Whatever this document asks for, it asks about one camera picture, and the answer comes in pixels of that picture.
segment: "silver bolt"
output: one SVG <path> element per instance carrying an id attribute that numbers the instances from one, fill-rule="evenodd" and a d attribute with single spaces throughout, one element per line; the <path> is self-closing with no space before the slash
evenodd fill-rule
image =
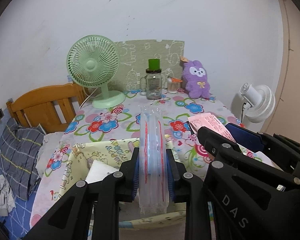
<path id="1" fill-rule="evenodd" d="M 223 143 L 222 146 L 223 146 L 224 148 L 230 148 L 230 147 L 231 147 L 230 144 L 228 144 L 228 143 Z"/>
<path id="2" fill-rule="evenodd" d="M 223 163 L 220 161 L 214 161 L 211 163 L 212 167 L 216 168 L 216 169 L 221 169 L 223 167 Z"/>
<path id="3" fill-rule="evenodd" d="M 75 185 L 77 187 L 84 187 L 86 185 L 86 182 L 84 180 L 79 180 Z"/>
<path id="4" fill-rule="evenodd" d="M 300 179 L 298 177 L 294 177 L 293 181 L 295 184 L 300 185 Z"/>
<path id="5" fill-rule="evenodd" d="M 193 177 L 193 174 L 191 172 L 185 172 L 183 174 L 183 176 L 186 178 L 186 179 L 191 179 Z"/>
<path id="6" fill-rule="evenodd" d="M 123 173 L 121 171 L 116 171 L 113 173 L 113 176 L 115 178 L 121 178 L 123 176 Z"/>

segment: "yellow bow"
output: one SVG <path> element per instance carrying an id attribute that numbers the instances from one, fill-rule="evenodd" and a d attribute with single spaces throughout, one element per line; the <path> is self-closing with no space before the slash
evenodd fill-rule
<path id="1" fill-rule="evenodd" d="M 199 85 L 200 88 L 204 88 L 205 84 L 206 84 L 205 82 L 200 82 L 200 81 L 197 83 L 197 85 Z"/>

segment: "orange lid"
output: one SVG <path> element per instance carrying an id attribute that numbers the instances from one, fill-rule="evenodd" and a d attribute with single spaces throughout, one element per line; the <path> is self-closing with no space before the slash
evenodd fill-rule
<path id="1" fill-rule="evenodd" d="M 171 78 L 172 82 L 182 82 L 181 79 L 177 79 L 177 78 Z"/>

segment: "white fan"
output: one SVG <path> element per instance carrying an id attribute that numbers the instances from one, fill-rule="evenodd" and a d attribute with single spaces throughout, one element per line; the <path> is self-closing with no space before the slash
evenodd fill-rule
<path id="1" fill-rule="evenodd" d="M 266 85 L 259 85 L 254 88 L 252 85 L 245 83 L 240 89 L 240 94 L 248 101 L 244 108 L 245 116 L 250 122 L 262 122 L 274 110 L 275 97 Z"/>

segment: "plaid pillow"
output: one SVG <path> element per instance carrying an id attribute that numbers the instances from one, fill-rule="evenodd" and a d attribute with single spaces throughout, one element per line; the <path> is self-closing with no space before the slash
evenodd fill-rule
<path id="1" fill-rule="evenodd" d="M 10 118 L 0 139 L 0 169 L 22 200 L 28 200 L 40 180 L 35 166 L 43 136 L 39 129 L 18 126 Z"/>

